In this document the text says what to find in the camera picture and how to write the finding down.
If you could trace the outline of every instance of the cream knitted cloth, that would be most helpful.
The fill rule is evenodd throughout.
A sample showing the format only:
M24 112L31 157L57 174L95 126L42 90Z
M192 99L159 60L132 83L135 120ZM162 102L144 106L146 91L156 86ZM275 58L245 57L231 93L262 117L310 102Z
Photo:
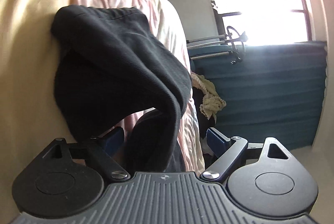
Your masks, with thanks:
M219 97L214 84L205 79L203 75L197 75L191 72L190 76L192 86L200 89L204 94L203 103L199 106L201 113L205 115L208 120L213 116L214 121L217 122L216 113L226 106L226 102Z

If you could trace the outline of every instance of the triangular cutout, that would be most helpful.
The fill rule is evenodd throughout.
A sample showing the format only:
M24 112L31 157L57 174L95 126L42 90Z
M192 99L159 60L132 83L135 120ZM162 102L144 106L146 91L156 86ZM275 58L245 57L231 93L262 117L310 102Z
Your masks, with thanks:
M274 143L269 145L268 157L275 159L284 159L284 160L288 159L285 153L278 147L278 145Z

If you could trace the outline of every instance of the bed sheet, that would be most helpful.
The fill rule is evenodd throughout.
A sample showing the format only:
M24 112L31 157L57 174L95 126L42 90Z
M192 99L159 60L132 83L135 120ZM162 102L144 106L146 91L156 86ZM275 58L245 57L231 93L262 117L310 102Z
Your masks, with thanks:
M152 33L190 71L181 21L167 0L0 0L0 223L18 213L11 198L16 175L54 138L74 142L53 97L59 45L50 33L55 13L70 4L137 7L148 18ZM128 133L143 113L119 125ZM204 161L192 98L178 143L186 170L201 173Z

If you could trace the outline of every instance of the window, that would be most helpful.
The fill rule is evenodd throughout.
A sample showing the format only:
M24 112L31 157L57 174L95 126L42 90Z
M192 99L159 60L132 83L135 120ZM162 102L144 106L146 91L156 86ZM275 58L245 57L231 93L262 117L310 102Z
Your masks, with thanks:
M211 0L218 33L232 26L246 31L248 44L287 44L311 40L305 0Z

